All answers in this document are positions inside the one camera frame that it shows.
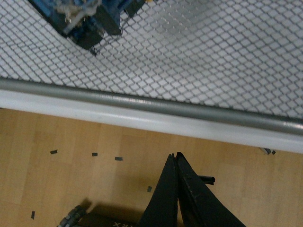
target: blue robot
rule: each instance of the blue robot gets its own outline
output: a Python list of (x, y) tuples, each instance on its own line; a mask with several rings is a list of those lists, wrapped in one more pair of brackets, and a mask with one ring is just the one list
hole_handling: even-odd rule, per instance
[(89, 50), (107, 32), (121, 35), (120, 16), (133, 17), (145, 0), (28, 0), (63, 37)]

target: wooden floor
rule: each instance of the wooden floor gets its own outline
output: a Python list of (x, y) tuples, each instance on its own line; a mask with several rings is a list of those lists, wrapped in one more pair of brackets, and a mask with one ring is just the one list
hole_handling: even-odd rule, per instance
[(137, 221), (168, 154), (178, 151), (197, 174), (215, 176), (209, 188), (246, 226), (303, 226), (303, 155), (6, 109), (0, 226), (55, 227), (81, 203)]

